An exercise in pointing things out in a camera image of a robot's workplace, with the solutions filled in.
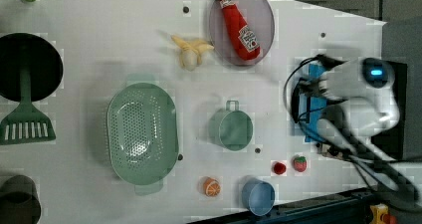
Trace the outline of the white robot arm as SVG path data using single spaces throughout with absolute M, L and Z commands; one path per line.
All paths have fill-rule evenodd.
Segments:
M 375 58 L 346 62 L 317 55 L 314 60 L 323 72 L 317 77 L 300 78 L 293 95 L 324 99 L 326 105 L 315 109 L 316 128 L 306 128 L 304 133 L 340 150 L 346 161 L 377 182 L 383 199 L 419 212 L 421 185 L 405 169 L 419 172 L 421 162 L 397 160 L 371 142 L 373 136 L 399 124 L 391 65 Z

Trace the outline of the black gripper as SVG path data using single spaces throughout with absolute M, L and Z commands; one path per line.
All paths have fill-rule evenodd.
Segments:
M 300 93 L 305 94 L 307 97 L 328 98 L 327 89 L 319 86 L 319 80 L 300 79 L 298 87 Z

